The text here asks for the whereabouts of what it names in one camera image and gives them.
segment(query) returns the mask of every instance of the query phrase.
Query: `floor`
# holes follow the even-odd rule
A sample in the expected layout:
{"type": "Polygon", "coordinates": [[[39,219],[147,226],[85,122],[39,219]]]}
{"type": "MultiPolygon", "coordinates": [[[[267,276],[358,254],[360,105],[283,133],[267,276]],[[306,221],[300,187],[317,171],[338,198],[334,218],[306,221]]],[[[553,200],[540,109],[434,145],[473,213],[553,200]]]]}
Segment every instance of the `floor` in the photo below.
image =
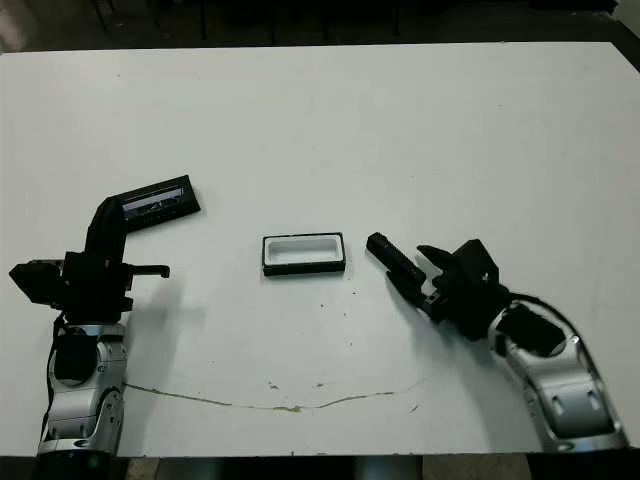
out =
{"type": "MultiPolygon", "coordinates": [[[[610,41],[640,71],[640,39],[602,9],[535,9],[528,2],[506,0],[113,0],[112,10],[108,0],[95,1],[104,26],[91,1],[0,0],[0,50],[610,41]]],[[[416,458],[424,479],[531,478],[524,455],[416,458]]],[[[184,462],[140,460],[128,465],[117,460],[113,478],[124,478],[128,468],[129,479],[186,479],[184,462]]],[[[220,464],[211,462],[191,461],[191,478],[219,478],[211,472],[220,464]]],[[[335,473],[336,465],[346,462],[346,471],[355,471],[349,470],[355,463],[348,458],[321,462],[323,466],[314,469],[334,468],[335,473]]],[[[374,472],[385,472],[391,463],[374,460],[374,472]]],[[[534,468],[530,459],[529,464],[532,471],[543,472],[537,478],[552,478],[543,470],[547,463],[534,468]]],[[[249,463],[234,465],[238,478],[253,476],[240,473],[249,463]]],[[[261,464],[261,476],[274,465],[261,464]]],[[[32,466],[32,459],[0,459],[0,478],[29,478],[32,466]]],[[[402,469],[412,471],[406,465],[402,469]]]]}

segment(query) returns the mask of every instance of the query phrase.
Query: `small tray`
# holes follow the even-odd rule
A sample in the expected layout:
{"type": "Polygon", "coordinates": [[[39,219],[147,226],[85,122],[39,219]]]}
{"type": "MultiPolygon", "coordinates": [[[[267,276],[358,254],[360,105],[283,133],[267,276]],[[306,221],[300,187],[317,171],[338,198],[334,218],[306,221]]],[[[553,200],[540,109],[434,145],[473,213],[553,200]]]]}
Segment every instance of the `small tray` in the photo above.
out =
{"type": "Polygon", "coordinates": [[[262,239],[262,271],[265,276],[300,273],[344,272],[342,233],[274,235],[262,239]]]}

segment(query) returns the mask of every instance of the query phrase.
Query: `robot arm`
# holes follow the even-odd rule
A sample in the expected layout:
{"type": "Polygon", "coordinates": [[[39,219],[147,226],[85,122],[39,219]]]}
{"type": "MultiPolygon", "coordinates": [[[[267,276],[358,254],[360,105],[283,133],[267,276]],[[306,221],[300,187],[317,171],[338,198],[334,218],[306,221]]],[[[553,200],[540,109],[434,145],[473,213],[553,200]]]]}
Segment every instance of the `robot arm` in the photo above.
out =
{"type": "Polygon", "coordinates": [[[169,276],[169,267],[122,262],[126,222],[117,197],[107,198],[87,232],[85,250],[62,260],[16,265],[11,278],[34,303],[61,314],[47,365],[49,407],[43,419],[35,478],[106,478],[122,429],[127,363],[124,327],[135,275],[169,276]]]}
{"type": "Polygon", "coordinates": [[[426,274],[389,240],[374,233],[367,249],[387,268],[400,294],[432,321],[447,320],[469,340],[486,338],[520,380],[545,451],[594,451],[628,446],[620,420],[577,330],[546,302],[511,293],[480,240],[453,253],[418,250],[442,273],[422,292],[426,274]]]}

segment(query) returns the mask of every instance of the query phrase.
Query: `crack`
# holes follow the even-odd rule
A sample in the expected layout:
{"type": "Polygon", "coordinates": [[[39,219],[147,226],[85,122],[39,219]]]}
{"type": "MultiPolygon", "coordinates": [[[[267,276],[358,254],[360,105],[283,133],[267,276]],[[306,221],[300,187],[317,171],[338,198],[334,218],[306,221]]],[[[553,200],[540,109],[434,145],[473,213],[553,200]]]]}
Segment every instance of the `crack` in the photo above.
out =
{"type": "Polygon", "coordinates": [[[218,406],[218,407],[244,408],[244,409],[248,409],[248,410],[271,410],[271,411],[276,411],[276,412],[287,412],[287,413],[301,413],[303,410],[321,410],[323,408],[331,407],[333,405],[337,405],[337,404],[343,403],[343,402],[352,402],[354,400],[362,400],[362,399],[365,399],[365,398],[385,397],[385,396],[391,396],[391,395],[398,395],[398,394],[406,393],[409,390],[414,389],[415,387],[417,387],[418,385],[420,385],[421,383],[426,382],[426,381],[427,381],[427,377],[425,377],[425,378],[423,378],[421,380],[418,380],[417,382],[412,383],[408,387],[403,388],[401,390],[389,391],[389,392],[374,392],[374,393],[366,393],[366,394],[360,394],[360,395],[350,395],[348,397],[338,398],[337,400],[332,400],[330,402],[322,403],[320,405],[294,405],[293,407],[289,407],[289,406],[286,406],[286,405],[277,405],[275,407],[264,407],[264,406],[260,406],[260,405],[243,405],[243,404],[238,404],[238,403],[221,402],[219,400],[213,400],[211,398],[203,398],[203,397],[194,397],[194,396],[191,396],[191,395],[183,395],[181,393],[164,392],[164,391],[158,390],[156,388],[147,388],[147,387],[142,387],[140,385],[134,385],[132,383],[126,383],[126,382],[125,382],[125,386],[127,386],[128,388],[131,388],[132,390],[138,390],[140,392],[152,393],[154,395],[159,395],[161,397],[179,398],[179,399],[182,399],[182,400],[191,400],[193,402],[206,403],[208,405],[215,405],[215,406],[218,406]]]}

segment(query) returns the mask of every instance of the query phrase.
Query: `cable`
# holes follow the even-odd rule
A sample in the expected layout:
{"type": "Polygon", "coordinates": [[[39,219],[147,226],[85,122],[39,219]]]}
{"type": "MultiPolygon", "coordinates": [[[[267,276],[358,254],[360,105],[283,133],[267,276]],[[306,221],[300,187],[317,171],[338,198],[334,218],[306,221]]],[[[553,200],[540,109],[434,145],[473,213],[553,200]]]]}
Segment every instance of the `cable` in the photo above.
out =
{"type": "Polygon", "coordinates": [[[550,311],[556,316],[558,320],[565,323],[569,328],[571,328],[574,333],[578,333],[576,327],[574,327],[573,323],[571,323],[571,321],[569,321],[567,317],[565,317],[556,307],[545,302],[541,298],[535,297],[533,295],[527,295],[526,293],[511,293],[509,296],[512,300],[520,300],[522,302],[532,303],[533,305],[538,305],[539,307],[550,311]]]}

